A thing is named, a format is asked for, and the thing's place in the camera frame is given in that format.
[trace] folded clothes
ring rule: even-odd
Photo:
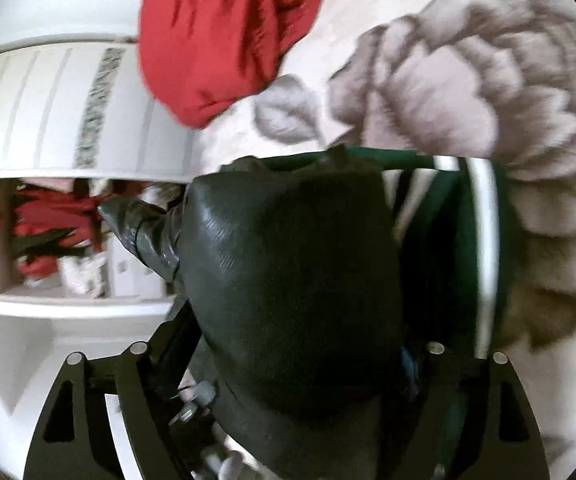
[[[143,0],[140,61],[154,96],[191,128],[274,79],[321,0]]]

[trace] shelf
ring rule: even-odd
[[[28,298],[0,294],[0,316],[31,317],[42,319],[91,319],[165,316],[173,302],[168,296],[160,300],[134,303],[134,298],[89,300]]]

